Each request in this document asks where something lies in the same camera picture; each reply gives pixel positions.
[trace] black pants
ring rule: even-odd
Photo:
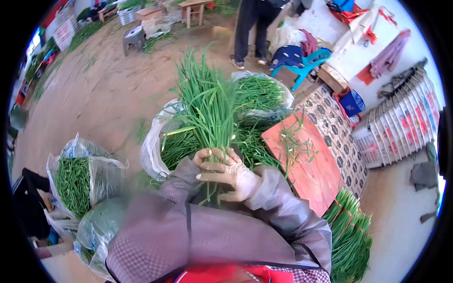
[[[281,8],[275,8],[266,0],[242,0],[236,27],[234,55],[243,62],[249,47],[249,31],[256,23],[255,57],[266,57],[267,27],[277,18]]]
[[[19,219],[27,237],[45,239],[49,236],[50,226],[43,211],[46,205],[37,189],[49,192],[49,179],[27,168],[22,170],[22,176],[24,178],[13,194]]]

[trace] checkered jacket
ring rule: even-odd
[[[332,232],[296,198],[283,175],[260,166],[261,185],[245,205],[259,219],[189,204],[200,173],[188,158],[159,191],[135,197],[109,243],[106,267],[118,283],[170,278],[187,265],[252,264],[286,269],[295,282],[328,282]]]

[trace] blue plastic chair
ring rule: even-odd
[[[280,71],[282,67],[289,69],[294,74],[299,75],[296,79],[296,84],[291,89],[292,91],[295,91],[300,86],[305,77],[308,76],[308,73],[310,73],[310,71],[313,70],[316,66],[319,66],[326,60],[328,60],[330,58],[330,54],[330,51],[326,49],[317,50],[307,57],[301,57],[302,64],[305,65],[305,67],[297,68],[289,65],[281,65],[278,66],[270,76],[275,77],[275,75]]]

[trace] table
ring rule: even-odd
[[[204,5],[211,3],[212,0],[187,0],[179,3],[178,6],[182,8],[182,16],[184,17],[184,9],[186,10],[187,28],[190,28],[190,17],[193,14],[199,14],[198,25],[203,21]]]
[[[99,15],[99,20],[102,23],[104,23],[106,17],[116,13],[116,6],[110,7],[108,10],[106,10],[106,8],[107,7],[97,12],[97,14]]]
[[[311,119],[302,111],[296,112],[294,115],[300,121],[303,120],[304,124],[302,129],[294,134],[293,138],[300,143],[310,139],[313,148],[309,148],[309,150],[319,151],[319,153],[302,152],[302,150],[307,149],[305,146],[296,148],[294,151],[300,150],[300,152],[294,155],[295,161],[293,165],[290,164],[289,166],[288,183],[293,184],[292,190],[295,195],[308,200],[310,208],[317,216],[322,217],[337,196],[339,188],[343,185],[343,180],[335,159],[318,129],[311,123]],[[282,125],[285,126],[285,129],[289,129],[296,122],[294,115],[261,135],[274,158],[280,158],[283,174],[286,173],[287,149],[286,141],[282,136]]]

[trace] plastic glove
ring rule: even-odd
[[[219,196],[221,200],[244,201],[250,198],[255,192],[255,189],[261,184],[261,177],[247,168],[231,148],[226,148],[227,156],[225,159],[223,152],[218,148],[212,148],[212,153],[219,160],[225,160],[225,164],[217,162],[201,163],[199,165],[201,169],[212,170],[218,173],[201,173],[197,175],[197,179],[200,181],[230,184],[235,191],[221,194]]]

